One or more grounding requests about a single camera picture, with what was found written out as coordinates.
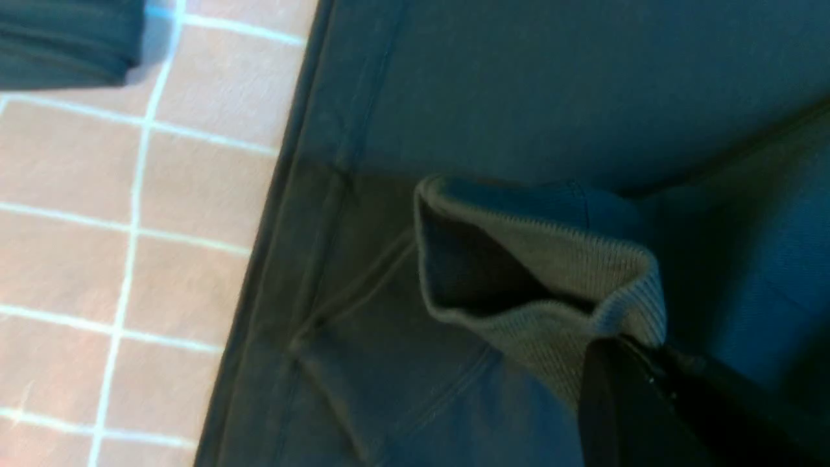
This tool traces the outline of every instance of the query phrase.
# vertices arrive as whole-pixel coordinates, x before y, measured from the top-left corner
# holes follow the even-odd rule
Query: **white grout line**
[[[185,138],[193,138],[195,140],[203,140],[208,143],[213,143],[214,145],[222,145],[242,150],[249,150],[251,152],[256,152],[259,154],[270,156],[276,156],[278,154],[277,150],[275,150],[274,148],[269,148],[268,146],[255,145],[253,143],[248,143],[246,141],[234,140],[233,138],[227,138],[222,135],[214,135],[213,133],[194,130],[193,128],[184,128],[183,126],[164,123],[162,121],[153,122],[152,127],[154,130],[162,133],[183,136]]]
[[[32,310],[31,308],[17,307],[14,305],[0,304],[0,315],[26,318],[39,322],[48,322],[50,324],[67,326],[81,331],[98,332],[101,334],[108,335],[112,335],[114,331],[113,327],[109,324],[94,322],[80,317],[72,317],[67,315],[61,315],[58,313]],[[159,334],[153,334],[151,332],[142,332],[128,329],[122,330],[122,337],[134,341],[159,344],[165,347],[177,347],[180,349],[199,351],[205,353],[218,354],[222,353],[224,350],[220,346],[214,346],[212,344],[207,344],[205,342],[193,341],[190,339],[182,339],[179,337],[161,336]]]
[[[15,214],[31,215],[43,217],[48,219],[62,220],[72,222],[74,224],[89,225],[99,229],[114,230],[116,232],[129,232],[129,225],[120,224],[103,219],[96,219],[92,217],[82,216],[78,214],[67,213],[64,211],[57,211],[54,209],[43,209],[28,206],[26,204],[4,203],[0,201],[0,211],[5,211]],[[226,253],[236,254],[239,256],[250,256],[251,249],[234,245],[231,243],[220,242],[218,240],[211,240],[210,238],[193,237],[184,233],[164,232],[155,229],[139,229],[139,235],[142,237],[158,238],[175,243],[185,243],[195,247],[204,247],[210,249],[220,250]]]
[[[177,438],[175,436],[154,435],[152,433],[139,433],[136,431],[105,430],[104,437],[108,440],[133,441],[137,443],[170,446],[186,450],[196,449],[196,443],[194,441],[185,440],[184,438]]]
[[[176,0],[176,16],[184,14],[185,0]],[[100,399],[98,400],[98,412],[95,417],[95,433],[92,437],[90,457],[87,467],[98,466],[101,440],[104,436],[107,410],[110,406],[110,393],[112,390],[112,379],[115,374],[115,362],[118,358],[118,349],[124,330],[124,322],[127,315],[127,304],[129,303],[129,292],[133,285],[133,272],[135,270],[135,249],[138,243],[139,227],[141,225],[141,189],[144,185],[144,169],[147,162],[147,149],[150,138],[150,125],[155,120],[156,110],[159,107],[164,85],[170,75],[170,68],[173,59],[176,57],[178,40],[182,35],[181,21],[173,22],[173,30],[170,32],[170,43],[164,64],[159,71],[159,77],[155,82],[153,93],[150,95],[147,104],[147,112],[144,114],[144,123],[141,127],[141,139],[139,140],[139,155],[135,162],[135,177],[131,189],[131,221],[129,225],[129,245],[127,247],[127,259],[124,262],[124,281],[121,283],[121,294],[119,296],[118,308],[115,311],[115,322],[113,323],[112,341],[110,353],[107,356],[106,367],[104,368],[104,380],[101,383]]]
[[[69,435],[94,436],[95,427],[70,423],[48,415],[40,415],[10,407],[0,406],[0,418],[21,422],[26,425],[39,426],[48,430],[60,431]],[[157,435],[140,431],[104,430],[103,438],[107,440],[125,440],[148,445],[162,445],[187,450],[196,449],[196,442],[177,436]]]
[[[181,22],[189,26],[208,27],[211,29],[222,29],[224,31],[238,32],[246,36],[261,37],[269,41],[283,42],[292,46],[304,46],[305,39],[302,37],[286,34],[284,32],[274,31],[264,27],[252,26],[244,22],[238,22],[228,19],[221,19],[216,17],[203,17],[191,13],[176,13],[161,7],[146,7],[144,11],[154,17],[163,17],[167,19],[174,19],[180,16]]]
[[[50,324],[59,324],[61,326],[68,326],[82,331],[100,332],[102,334],[109,334],[112,332],[111,326],[99,322],[79,317],[59,315],[57,313],[32,310],[30,308],[16,307],[13,305],[0,305],[0,314],[11,317],[22,317],[33,321],[48,322]]]
[[[97,107],[85,106],[83,104],[75,104],[73,102],[60,101],[50,97],[38,96],[37,94],[11,94],[10,101],[21,101],[36,106],[51,107],[60,109],[62,111],[74,112],[85,116],[93,116],[102,120],[109,120],[116,123],[125,123],[128,125],[141,125],[144,119],[137,116],[130,116],[119,112],[106,111]]]
[[[33,104],[35,106],[44,106],[44,107],[51,107],[53,109],[60,109],[63,111],[69,111],[76,114],[81,114],[85,116],[92,116],[95,118],[100,118],[102,120],[113,121],[115,123],[123,123],[126,125],[134,125],[134,126],[144,126],[149,125],[150,128],[156,131],[160,131],[162,133],[167,133],[170,135],[182,136],[185,138],[192,138],[195,140],[204,140],[208,143],[212,143],[214,145],[222,145],[228,146],[232,148],[238,148],[242,150],[248,150],[251,152],[256,152],[258,154],[264,154],[269,156],[276,157],[278,154],[278,150],[274,148],[270,148],[263,145],[256,145],[253,143],[248,143],[246,141],[234,140],[233,138],[228,138],[222,135],[214,135],[213,133],[208,133],[206,131],[195,130],[192,128],[185,128],[183,126],[173,125],[169,123],[164,123],[161,121],[150,121],[149,123],[146,119],[137,117],[137,116],[130,116],[126,114],[121,114],[119,112],[113,111],[105,111],[103,109],[99,109],[97,107],[85,106],[83,104],[75,104],[72,102],[60,101],[58,99],[53,99],[51,97],[43,97],[37,96],[33,94],[12,94],[8,97],[10,101],[20,101],[26,102],[29,104]]]
[[[0,202],[0,211],[7,211],[15,214],[24,214],[37,217],[45,217],[49,219],[63,220],[75,224],[89,225],[99,229],[116,230],[118,232],[129,231],[129,226],[111,222],[108,220],[95,219],[92,217],[82,216],[78,214],[66,213],[54,209],[42,209],[17,203],[3,203]]]
[[[222,353],[223,350],[220,346],[212,346],[210,344],[203,344],[201,342],[191,341],[188,339],[178,339],[176,337],[159,336],[158,334],[150,334],[148,332],[125,330],[124,338],[205,353]]]
[[[189,245],[221,250],[239,256],[251,256],[250,248],[238,247],[236,245],[218,242],[216,240],[210,240],[207,238],[191,237],[189,235],[182,235],[180,233],[162,232],[161,230],[153,229],[139,229],[139,234],[141,234],[144,237],[158,238],[161,240],[169,240],[171,242],[187,243]]]
[[[95,429],[88,425],[77,425],[50,416],[22,412],[8,407],[0,407],[0,418],[15,420],[27,425],[40,426],[73,435],[92,435],[95,431]]]

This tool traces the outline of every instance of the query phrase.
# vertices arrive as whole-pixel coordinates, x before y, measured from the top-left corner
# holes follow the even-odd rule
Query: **dark object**
[[[579,403],[586,467],[830,465],[830,430],[703,356],[630,339],[588,346]]]
[[[830,3],[807,0],[320,2],[197,465],[582,464],[576,420],[549,391],[424,309],[407,236],[416,184],[433,173],[524,186],[575,178],[651,193],[830,95],[828,16]],[[825,128],[815,144],[796,138],[770,152],[816,154]],[[796,170],[790,198],[804,174],[821,192],[825,160]],[[734,179],[769,192],[758,178]],[[728,201],[746,191],[732,181],[702,190]],[[801,384],[784,389],[807,406],[826,404],[809,392],[821,387],[814,376],[826,361],[817,324],[825,296],[806,296],[806,311],[792,312],[778,291],[818,290],[828,277],[826,237],[809,234],[827,219],[780,216],[772,231],[796,225],[812,247],[762,255],[756,263],[781,287],[753,278],[758,290],[729,301],[713,290],[734,271],[718,267],[746,264],[728,261],[730,242],[755,246],[746,240],[770,225],[747,233],[754,217],[731,213],[728,229],[721,219],[690,223],[687,214],[705,216],[677,198],[649,208],[674,214],[669,224],[694,247],[666,262],[668,308],[683,312],[669,325],[702,346],[713,327],[726,363],[768,385],[802,366],[793,341],[815,347]],[[638,219],[637,209],[623,217]],[[724,231],[721,249],[707,249]],[[700,280],[687,280],[684,266],[701,258],[714,263],[695,263]],[[746,313],[700,319],[735,303],[774,313],[750,314],[750,326]]]
[[[143,28],[144,0],[2,0],[0,90],[122,85]]]

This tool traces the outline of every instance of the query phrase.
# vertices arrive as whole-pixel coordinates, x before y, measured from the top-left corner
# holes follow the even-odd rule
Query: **fabric fold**
[[[637,208],[574,182],[533,189],[431,178],[416,193],[422,294],[575,409],[597,337],[666,337],[657,260]]]
[[[144,0],[4,0],[0,89],[123,85],[143,30]]]

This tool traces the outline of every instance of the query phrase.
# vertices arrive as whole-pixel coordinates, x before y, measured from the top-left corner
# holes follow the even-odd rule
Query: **tile floor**
[[[315,0],[148,0],[122,89],[0,94],[0,467],[193,462]]]

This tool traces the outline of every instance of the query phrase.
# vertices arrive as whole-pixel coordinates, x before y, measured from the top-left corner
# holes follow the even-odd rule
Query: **pink tile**
[[[0,467],[83,467],[90,438],[0,420]]]
[[[302,57],[303,47],[186,26],[158,119],[278,147]]]
[[[125,87],[45,91],[42,94],[108,111],[143,116],[167,55],[171,27],[172,23],[167,19],[146,18],[142,63],[127,74]]]
[[[109,349],[105,334],[0,316],[0,406],[95,423]]]
[[[98,465],[99,467],[189,467],[193,465],[195,457],[195,450],[104,440],[101,443]]]
[[[240,255],[141,238],[127,327],[223,345],[246,265]]]
[[[129,222],[139,129],[23,102],[0,116],[0,201]]]
[[[196,440],[219,358],[212,353],[122,341],[107,426]]]
[[[128,235],[0,212],[0,302],[112,322]]]
[[[250,246],[276,160],[173,135],[147,155],[142,225]]]
[[[244,22],[299,37],[308,36],[315,0],[188,0],[188,12]]]

